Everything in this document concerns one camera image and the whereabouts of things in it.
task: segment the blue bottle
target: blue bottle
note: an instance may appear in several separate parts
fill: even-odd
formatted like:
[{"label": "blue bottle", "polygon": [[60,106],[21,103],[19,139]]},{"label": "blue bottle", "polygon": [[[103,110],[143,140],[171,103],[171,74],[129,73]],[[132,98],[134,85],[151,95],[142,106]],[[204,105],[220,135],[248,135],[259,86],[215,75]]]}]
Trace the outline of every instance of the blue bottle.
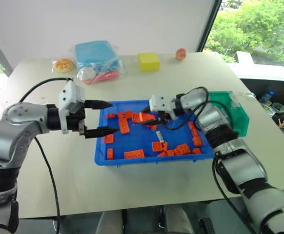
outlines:
[{"label": "blue bottle", "polygon": [[260,103],[265,104],[267,101],[270,100],[270,98],[272,97],[272,95],[274,95],[273,91],[269,91],[268,93],[265,93],[258,101]]}]

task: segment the table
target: table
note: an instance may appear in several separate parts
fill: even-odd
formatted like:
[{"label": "table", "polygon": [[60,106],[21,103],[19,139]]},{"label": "table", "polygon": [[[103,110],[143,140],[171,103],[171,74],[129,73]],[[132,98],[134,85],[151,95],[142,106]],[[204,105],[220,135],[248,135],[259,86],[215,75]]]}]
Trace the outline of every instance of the table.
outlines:
[{"label": "table", "polygon": [[[118,80],[82,84],[87,99],[107,101],[149,99],[162,91],[171,95],[197,86],[210,91],[231,90],[250,117],[246,143],[265,166],[269,182],[284,189],[284,135],[260,104],[241,92],[248,89],[223,60],[203,53],[188,54],[184,61],[160,55],[158,72],[142,73],[137,56],[124,56],[126,76]],[[24,60],[0,91],[0,110],[17,102],[38,82],[51,75],[51,59]],[[58,104],[63,81],[35,90],[28,102]],[[86,111],[86,125],[95,128],[99,112]],[[94,162],[95,139],[60,131],[38,136],[53,169],[61,215],[125,209],[171,203],[221,199],[211,173],[211,160],[98,166]],[[18,179],[20,218],[56,215],[54,194],[47,167],[32,143]]]}]

